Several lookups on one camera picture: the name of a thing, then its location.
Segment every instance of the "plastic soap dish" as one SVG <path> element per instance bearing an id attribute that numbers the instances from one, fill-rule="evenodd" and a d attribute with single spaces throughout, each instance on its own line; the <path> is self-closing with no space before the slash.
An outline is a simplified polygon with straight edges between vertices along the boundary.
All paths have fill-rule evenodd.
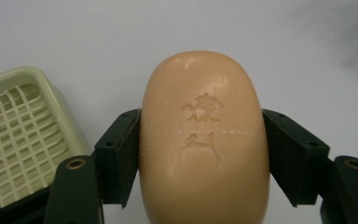
<path id="1" fill-rule="evenodd" d="M 19 67 L 0 74 L 0 205 L 51 185 L 58 164 L 89 154 L 63 99 L 44 74 Z"/>

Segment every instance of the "white table surface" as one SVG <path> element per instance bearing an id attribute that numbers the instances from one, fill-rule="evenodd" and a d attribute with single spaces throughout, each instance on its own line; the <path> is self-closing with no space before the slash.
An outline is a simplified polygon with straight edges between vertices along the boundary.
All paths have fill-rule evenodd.
<path id="1" fill-rule="evenodd" d="M 153 69 L 175 53 L 219 51 L 254 82 L 262 107 L 358 157 L 358 0 L 0 1 L 0 72 L 40 68 L 91 146 L 142 105 Z M 322 223 L 321 198 L 293 208 L 271 178 L 265 223 Z M 106 223 L 148 223 L 139 179 Z"/>

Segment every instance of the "orange soap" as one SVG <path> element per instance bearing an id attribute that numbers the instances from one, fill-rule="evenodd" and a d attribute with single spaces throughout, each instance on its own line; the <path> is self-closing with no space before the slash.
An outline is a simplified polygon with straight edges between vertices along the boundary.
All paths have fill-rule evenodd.
<path id="1" fill-rule="evenodd" d="M 269 154 L 243 68 L 210 51 L 162 62 L 145 90 L 139 165 L 151 223 L 261 223 Z"/>

